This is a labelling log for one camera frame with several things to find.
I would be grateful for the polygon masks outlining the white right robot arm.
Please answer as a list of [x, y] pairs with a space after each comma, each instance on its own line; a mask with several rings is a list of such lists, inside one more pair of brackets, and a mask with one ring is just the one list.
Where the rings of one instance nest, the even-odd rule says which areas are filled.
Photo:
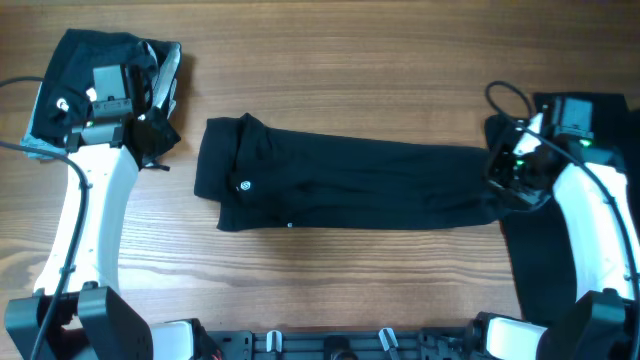
[[639, 244], [616, 151], [596, 147], [587, 128], [532, 120], [497, 143], [488, 175], [522, 210], [558, 205], [575, 282], [550, 325], [491, 317], [481, 350], [493, 359], [638, 358]]

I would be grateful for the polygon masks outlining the black polo shirt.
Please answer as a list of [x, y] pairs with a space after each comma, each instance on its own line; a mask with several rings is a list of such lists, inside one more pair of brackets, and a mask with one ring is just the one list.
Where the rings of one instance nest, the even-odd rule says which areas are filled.
[[492, 223], [506, 206], [484, 182], [485, 149], [271, 128], [246, 113], [208, 120], [194, 193], [218, 227], [434, 230]]

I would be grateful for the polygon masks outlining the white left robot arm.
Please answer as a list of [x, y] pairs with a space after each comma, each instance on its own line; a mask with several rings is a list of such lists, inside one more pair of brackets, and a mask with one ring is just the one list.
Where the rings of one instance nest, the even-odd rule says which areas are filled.
[[170, 146], [168, 117], [95, 112], [72, 127], [66, 197], [34, 292], [5, 328], [25, 359], [198, 359], [209, 337], [194, 319], [149, 325], [119, 294], [126, 205], [149, 154]]

